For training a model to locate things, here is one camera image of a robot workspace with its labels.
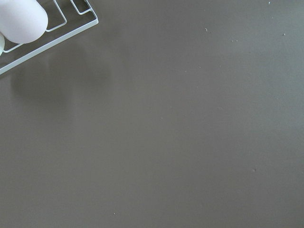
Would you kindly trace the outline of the pink cup in rack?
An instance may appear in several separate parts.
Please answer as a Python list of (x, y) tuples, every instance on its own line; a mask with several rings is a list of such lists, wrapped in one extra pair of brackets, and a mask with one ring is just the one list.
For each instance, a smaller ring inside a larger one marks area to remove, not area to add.
[(27, 44), (39, 39), (48, 26), (48, 16), (36, 0), (2, 0), (0, 32), (9, 41)]

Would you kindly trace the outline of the white cup in rack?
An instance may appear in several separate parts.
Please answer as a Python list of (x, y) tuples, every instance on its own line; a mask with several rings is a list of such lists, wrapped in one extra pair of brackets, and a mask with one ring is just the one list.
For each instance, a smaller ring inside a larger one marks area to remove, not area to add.
[(5, 47), (5, 38), (2, 34), (0, 34), (0, 56), (4, 51), (4, 47)]

